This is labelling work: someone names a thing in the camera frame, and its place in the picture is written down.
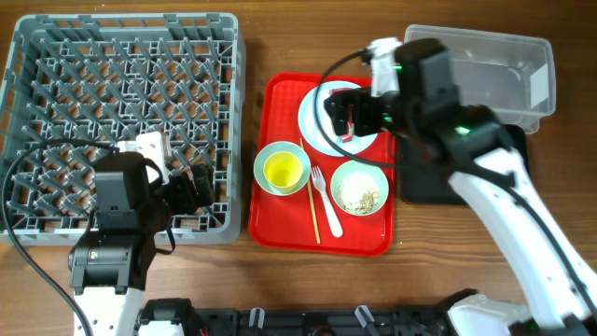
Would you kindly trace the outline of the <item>green bowl with scraps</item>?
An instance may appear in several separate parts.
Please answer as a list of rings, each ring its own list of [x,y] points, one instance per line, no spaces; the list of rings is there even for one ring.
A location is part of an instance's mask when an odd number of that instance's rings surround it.
[[[378,212],[389,197],[389,182],[383,170],[357,161],[341,164],[330,182],[334,203],[352,216],[366,217]]]

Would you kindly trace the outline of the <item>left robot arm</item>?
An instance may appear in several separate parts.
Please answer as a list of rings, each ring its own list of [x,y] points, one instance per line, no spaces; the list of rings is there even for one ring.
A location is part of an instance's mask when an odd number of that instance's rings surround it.
[[[155,242],[164,231],[175,241],[171,218],[192,215],[215,201],[214,169],[191,167],[188,174],[151,180],[157,164],[140,153],[99,159],[94,167],[98,205],[69,254],[70,286],[83,313],[77,335],[206,335],[207,324],[188,299],[144,301],[147,271],[161,253]]]

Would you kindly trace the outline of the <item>red snack wrapper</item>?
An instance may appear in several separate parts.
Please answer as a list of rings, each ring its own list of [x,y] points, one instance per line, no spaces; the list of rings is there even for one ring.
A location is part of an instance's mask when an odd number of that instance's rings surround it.
[[[332,89],[329,93],[330,93],[330,95],[333,95],[335,92],[338,92],[338,91],[348,91],[348,88]],[[347,121],[347,131],[348,131],[348,133],[344,134],[344,135],[340,135],[340,141],[343,144],[344,143],[352,142],[353,138],[354,138],[354,125],[353,125],[352,120],[351,120],[351,117],[352,117],[351,113],[352,113],[352,109],[350,108],[348,110],[348,117],[350,119]]]

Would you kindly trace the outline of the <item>yellow plastic cup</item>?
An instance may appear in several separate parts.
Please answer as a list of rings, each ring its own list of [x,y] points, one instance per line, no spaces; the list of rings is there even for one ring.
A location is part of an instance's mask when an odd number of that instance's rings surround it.
[[[264,176],[268,183],[283,194],[291,192],[302,176],[302,162],[288,151],[271,154],[264,164]]]

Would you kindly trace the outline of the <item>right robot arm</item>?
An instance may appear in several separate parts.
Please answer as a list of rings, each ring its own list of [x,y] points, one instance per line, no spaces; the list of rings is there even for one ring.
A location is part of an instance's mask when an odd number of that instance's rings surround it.
[[[367,88],[316,100],[336,134],[389,132],[419,144],[477,214],[516,275],[526,302],[455,294],[446,311],[458,335],[592,335],[596,274],[542,202],[505,126],[484,105],[463,105],[451,55],[435,38],[374,40],[356,57]]]

